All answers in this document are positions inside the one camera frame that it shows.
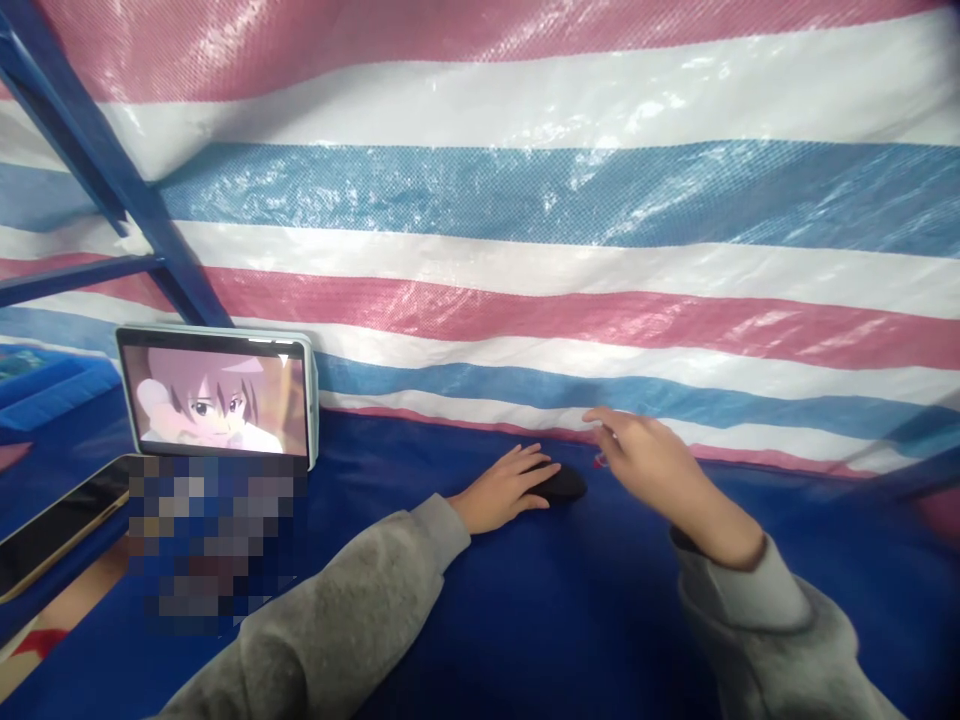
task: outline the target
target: red stripe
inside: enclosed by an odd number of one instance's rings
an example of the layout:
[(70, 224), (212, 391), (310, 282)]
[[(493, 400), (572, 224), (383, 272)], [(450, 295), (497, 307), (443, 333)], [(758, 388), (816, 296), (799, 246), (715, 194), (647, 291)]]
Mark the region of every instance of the red stripe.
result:
[[(0, 273), (16, 276), (100, 257), (2, 260)], [(235, 318), (356, 325), (461, 342), (519, 336), (639, 348), (705, 348), (849, 370), (960, 370), (960, 320), (762, 298), (644, 292), (527, 297), (391, 278), (205, 271)], [(87, 290), (171, 310), (145, 276)]]
[(97, 101), (256, 97), (339, 67), (497, 62), (878, 22), (944, 0), (40, 0)]
[[(412, 422), (422, 422), (431, 425), (444, 425), (447, 427), (459, 427), (472, 430), (489, 430), (494, 432), (503, 432), (510, 435), (521, 435), (523, 437), (534, 438), (556, 438), (565, 442), (582, 443), (584, 445), (593, 445), (593, 437), (589, 432), (578, 432), (576, 430), (567, 430), (564, 428), (550, 428), (547, 430), (530, 430), (529, 428), (512, 425), (510, 423), (474, 423), (463, 420), (448, 420), (447, 418), (429, 417), (421, 415), (412, 410), (402, 408), (325, 408), (333, 412), (346, 412), (352, 415), (365, 415), (369, 417), (393, 417)], [(841, 462), (828, 462), (823, 460), (806, 460), (795, 455), (779, 452), (777, 450), (729, 450), (727, 448), (716, 448), (709, 445), (691, 445), (690, 451), (700, 460), (719, 460), (722, 462), (742, 463), (745, 465), (766, 465), (784, 470), (794, 470), (798, 472), (810, 472), (818, 475), (832, 475), (834, 477), (843, 477), (848, 479), (863, 480), (875, 477), (874, 473), (861, 470), (853, 470)]]
[(57, 645), (63, 642), (69, 632), (69, 630), (59, 628), (34, 630), (23, 639), (23, 642), (20, 643), (13, 654), (23, 655), (28, 652), (35, 652), (41, 660), (44, 660)]

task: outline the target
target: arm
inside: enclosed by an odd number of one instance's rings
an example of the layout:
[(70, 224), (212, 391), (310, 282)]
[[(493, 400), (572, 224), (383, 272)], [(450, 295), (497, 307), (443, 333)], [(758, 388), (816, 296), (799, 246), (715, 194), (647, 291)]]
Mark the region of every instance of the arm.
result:
[(863, 674), (844, 612), (790, 574), (773, 539), (650, 418), (597, 408), (610, 468), (673, 523), (684, 612), (727, 718), (902, 718)]
[(351, 540), (318, 574), (252, 614), (158, 716), (216, 720), (352, 716), (407, 652), (470, 535), (523, 510), (556, 473), (539, 445), (517, 446), (449, 501), (434, 495)]

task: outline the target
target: blue metal bar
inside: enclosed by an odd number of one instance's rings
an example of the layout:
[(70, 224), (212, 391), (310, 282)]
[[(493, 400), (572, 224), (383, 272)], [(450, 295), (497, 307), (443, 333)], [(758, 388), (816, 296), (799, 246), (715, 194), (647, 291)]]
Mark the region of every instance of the blue metal bar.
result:
[(162, 265), (163, 260), (156, 255), (128, 255), (22, 278), (11, 278), (0, 282), (0, 307), (116, 280), (126, 275), (150, 272)]
[[(14, 62), (9, 52), (0, 54), (0, 62), (6, 58), (6, 77), (16, 76), (18, 99), (33, 93), (35, 97), (28, 97), (33, 103), (32, 112), (30, 108), (28, 112), (45, 134), (56, 135), (54, 148), (78, 178), (83, 175), (81, 182), (88, 191), (98, 192), (99, 176), (119, 199), (163, 258), (163, 268), (155, 268), (151, 274), (174, 307), (188, 322), (233, 327), (196, 258), (174, 228), (159, 194), (140, 177), (30, 0), (4, 0), (0, 4), (0, 36), (17, 57)], [(37, 103), (44, 110), (37, 110)], [(51, 122), (47, 108), (58, 122), (45, 125)], [(89, 166), (77, 161), (75, 152), (70, 151), (72, 160), (64, 155), (69, 145), (69, 141), (61, 140), (65, 136), (76, 142), (89, 159)], [(97, 197), (96, 201), (100, 207), (112, 205), (109, 197)]]
[(40, 134), (63, 159), (67, 168), (87, 195), (93, 199), (113, 229), (118, 235), (125, 237), (127, 231), (120, 224), (120, 221), (125, 220), (127, 216), (123, 203), (70, 134), (50, 103), (24, 81), (29, 76), (24, 71), (20, 56), (12, 47), (9, 34), (5, 37), (4, 30), (4, 21), (0, 14), (0, 80), (3, 80), (24, 112), (40, 130)]

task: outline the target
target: white stripe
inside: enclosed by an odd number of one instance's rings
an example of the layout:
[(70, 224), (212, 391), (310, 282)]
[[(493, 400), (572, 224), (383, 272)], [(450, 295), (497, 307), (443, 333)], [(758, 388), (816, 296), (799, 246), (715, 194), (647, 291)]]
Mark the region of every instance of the white stripe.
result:
[[(116, 324), (125, 322), (170, 322), (177, 318), (172, 313), (162, 313), (137, 303), (116, 300), (106, 296), (90, 293), (62, 293), (25, 303), (29, 307), (52, 310), (55, 312), (82, 314)], [(294, 324), (271, 323), (257, 320), (238, 319), (238, 324), (249, 327), (283, 327), (285, 329), (302, 329), (310, 331), (318, 342), (318, 348), (325, 351), (341, 349), (336, 346), (336, 333), (342, 333), (342, 326), (297, 326)], [(367, 338), (369, 343), (375, 335)], [(490, 347), (478, 343), (477, 350), (481, 356), (486, 353), (489, 358), (499, 352), (510, 352), (504, 346), (497, 347), (495, 343)], [(350, 353), (361, 352), (362, 348), (354, 348)], [(409, 390), (400, 393), (376, 397), (361, 397), (343, 395), (339, 393), (321, 393), (323, 403), (328, 407), (363, 408), (363, 407), (390, 407), (412, 410), (428, 417), (441, 417), (448, 420), (459, 420), (478, 423), (510, 423), (531, 430), (564, 428), (569, 430), (583, 430), (586, 425), (580, 420), (586, 408), (570, 408), (565, 410), (540, 410), (525, 405), (516, 405), (495, 400), (467, 400), (459, 398), (445, 398), (431, 393)], [(809, 428), (787, 428), (766, 425), (738, 425), (733, 428), (712, 428), (676, 420), (665, 421), (688, 444), (701, 443), (712, 447), (729, 448), (734, 450), (779, 450), (797, 457), (810, 460), (829, 462), (843, 462), (855, 470), (870, 472), (887, 472), (904, 467), (914, 462), (893, 452), (883, 443), (848, 438), (822, 430)]]
[(659, 378), (689, 387), (734, 390), (782, 400), (863, 396), (920, 405), (935, 405), (946, 399), (951, 388), (960, 387), (957, 371), (917, 367), (835, 370), (700, 348), (644, 350), (582, 340), (526, 337), (447, 342), (350, 325), (262, 323), (249, 318), (238, 318), (237, 324), (305, 332), (313, 338), (317, 350), (384, 367), (419, 369), (470, 363), (529, 368), (577, 378)]
[(0, 100), (0, 162), (69, 172), (16, 100)]
[[(587, 430), (581, 420), (587, 408), (540, 410), (498, 400), (465, 400), (406, 390), (389, 395), (361, 396), (320, 392), (323, 407), (358, 410), (391, 408), (412, 410), (426, 417), (470, 423), (508, 423), (529, 430)], [(665, 420), (688, 445), (701, 444), (731, 450), (778, 450), (807, 460), (843, 463), (853, 470), (889, 472), (916, 462), (884, 447), (882, 443), (857, 440), (809, 428), (771, 425), (737, 425), (712, 428), (677, 420)]]
[[(741, 138), (957, 145), (956, 49), (952, 10), (945, 7), (856, 27), (652, 50), (360, 65), (251, 100), (110, 103), (101, 110), (148, 179), (165, 176), (214, 140), (523, 148)], [(59, 162), (10, 102), (0, 115), (20, 138), (0, 146), (0, 160)]]
[(82, 217), (49, 233), (36, 233), (0, 225), (0, 258), (39, 260), (72, 253), (109, 257), (149, 255), (153, 252), (143, 233), (132, 222), (121, 223), (129, 233), (120, 237), (102, 216)]
[(660, 292), (960, 317), (960, 260), (702, 243), (619, 248), (178, 222), (204, 265), (439, 283), (510, 295)]
[(116, 325), (125, 323), (152, 323), (152, 322), (182, 322), (176, 313), (154, 310), (140, 303), (129, 300), (118, 300), (107, 295), (89, 292), (65, 292), (58, 295), (48, 295), (29, 302), (20, 303), (17, 307), (32, 308), (34, 310), (49, 310), (51, 312), (81, 315), (94, 320), (103, 320)]

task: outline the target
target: anime character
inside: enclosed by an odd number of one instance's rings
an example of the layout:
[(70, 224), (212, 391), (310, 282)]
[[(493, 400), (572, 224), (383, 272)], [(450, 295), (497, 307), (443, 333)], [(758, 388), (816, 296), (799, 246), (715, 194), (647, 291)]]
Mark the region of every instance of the anime character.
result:
[(153, 442), (282, 453), (279, 438), (257, 427), (263, 365), (252, 355), (150, 348), (150, 377), (136, 390)]

